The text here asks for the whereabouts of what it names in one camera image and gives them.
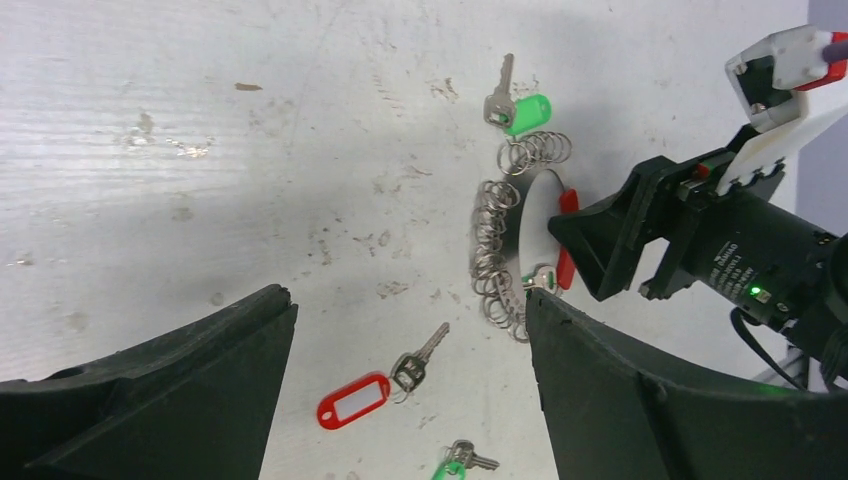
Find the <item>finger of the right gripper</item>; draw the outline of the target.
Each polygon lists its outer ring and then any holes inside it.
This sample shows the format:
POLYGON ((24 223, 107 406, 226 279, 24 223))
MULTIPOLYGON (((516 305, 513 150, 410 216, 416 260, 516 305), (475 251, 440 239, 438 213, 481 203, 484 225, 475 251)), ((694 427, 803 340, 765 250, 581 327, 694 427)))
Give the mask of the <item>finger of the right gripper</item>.
POLYGON ((595 300, 628 289, 645 246, 670 234, 679 215, 672 189, 682 178, 681 163, 654 157, 637 164, 614 194, 548 221, 595 300))

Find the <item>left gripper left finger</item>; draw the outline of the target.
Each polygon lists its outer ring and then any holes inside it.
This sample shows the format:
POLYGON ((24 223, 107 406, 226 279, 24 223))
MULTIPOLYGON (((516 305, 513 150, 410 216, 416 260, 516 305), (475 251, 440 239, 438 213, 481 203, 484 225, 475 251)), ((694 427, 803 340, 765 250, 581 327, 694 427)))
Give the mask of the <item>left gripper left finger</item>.
POLYGON ((255 479, 298 308, 277 284, 38 381, 1 385, 5 479, 255 479))

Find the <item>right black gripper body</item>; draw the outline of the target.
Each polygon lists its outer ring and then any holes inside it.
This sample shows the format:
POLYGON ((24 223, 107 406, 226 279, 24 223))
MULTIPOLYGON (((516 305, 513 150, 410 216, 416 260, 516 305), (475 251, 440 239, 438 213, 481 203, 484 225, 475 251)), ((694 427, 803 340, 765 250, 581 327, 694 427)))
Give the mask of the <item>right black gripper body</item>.
POLYGON ((679 215, 641 295, 668 299, 701 282, 746 319, 778 332, 845 325, 847 239, 771 203, 783 178, 781 165, 717 195, 735 156, 714 150, 681 163, 683 178, 672 189, 679 215))

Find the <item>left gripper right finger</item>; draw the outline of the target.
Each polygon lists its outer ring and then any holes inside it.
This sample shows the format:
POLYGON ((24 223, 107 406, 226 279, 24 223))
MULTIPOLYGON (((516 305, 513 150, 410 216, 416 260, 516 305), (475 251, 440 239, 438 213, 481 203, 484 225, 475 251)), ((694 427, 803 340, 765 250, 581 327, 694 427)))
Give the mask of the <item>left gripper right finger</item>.
POLYGON ((526 303, 562 479, 843 479, 847 395, 742 379, 659 350, 546 292, 526 303))

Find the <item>metal keyring with red handle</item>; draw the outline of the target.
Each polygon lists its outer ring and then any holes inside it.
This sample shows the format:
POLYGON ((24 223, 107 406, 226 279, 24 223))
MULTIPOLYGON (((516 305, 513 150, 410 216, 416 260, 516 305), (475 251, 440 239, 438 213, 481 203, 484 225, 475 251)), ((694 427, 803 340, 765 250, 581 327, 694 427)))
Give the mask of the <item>metal keyring with red handle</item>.
POLYGON ((577 191, 555 167, 573 152, 564 133, 536 131, 509 137, 496 154, 500 179, 480 183, 472 213, 469 273, 485 320, 527 344, 526 296, 558 295, 572 287, 572 257, 548 235, 547 221, 579 209, 577 191))

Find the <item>key with green tag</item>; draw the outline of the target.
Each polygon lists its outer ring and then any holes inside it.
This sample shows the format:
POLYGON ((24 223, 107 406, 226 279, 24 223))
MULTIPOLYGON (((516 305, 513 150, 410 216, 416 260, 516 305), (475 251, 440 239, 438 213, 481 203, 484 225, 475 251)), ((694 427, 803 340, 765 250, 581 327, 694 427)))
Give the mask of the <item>key with green tag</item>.
POLYGON ((484 457, 476 452, 473 442, 470 440, 456 440, 446 451, 443 459, 431 476, 432 480, 466 478, 467 471, 480 468, 495 471, 500 463, 492 458, 484 457))
POLYGON ((520 136, 542 127, 552 117, 550 100, 542 94, 514 100, 511 95, 514 55, 507 53, 502 62, 500 80, 483 103, 483 119, 508 136, 520 136))

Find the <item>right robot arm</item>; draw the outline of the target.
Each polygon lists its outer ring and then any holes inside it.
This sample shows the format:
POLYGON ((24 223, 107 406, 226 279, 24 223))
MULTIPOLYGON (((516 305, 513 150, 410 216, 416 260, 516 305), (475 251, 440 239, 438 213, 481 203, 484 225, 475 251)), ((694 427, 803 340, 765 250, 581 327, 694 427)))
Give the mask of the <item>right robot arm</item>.
POLYGON ((639 163, 614 195, 549 220, 593 298, 630 287, 645 246, 667 248, 640 294, 666 300, 702 283, 734 314, 816 359, 824 377, 847 374, 847 241, 771 202, 782 173, 715 192, 734 153, 683 163, 639 163))

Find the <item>key with red tag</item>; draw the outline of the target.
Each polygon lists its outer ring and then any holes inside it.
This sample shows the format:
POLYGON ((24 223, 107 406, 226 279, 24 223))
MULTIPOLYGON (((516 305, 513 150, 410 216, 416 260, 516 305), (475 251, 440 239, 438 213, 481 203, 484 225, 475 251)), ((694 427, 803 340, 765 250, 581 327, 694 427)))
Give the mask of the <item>key with red tag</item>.
POLYGON ((450 332, 443 322, 425 344, 402 354, 389 373, 374 371, 325 395, 316 407, 316 420, 325 430, 338 430, 385 405, 393 394, 403 402, 425 380, 434 350, 450 332))

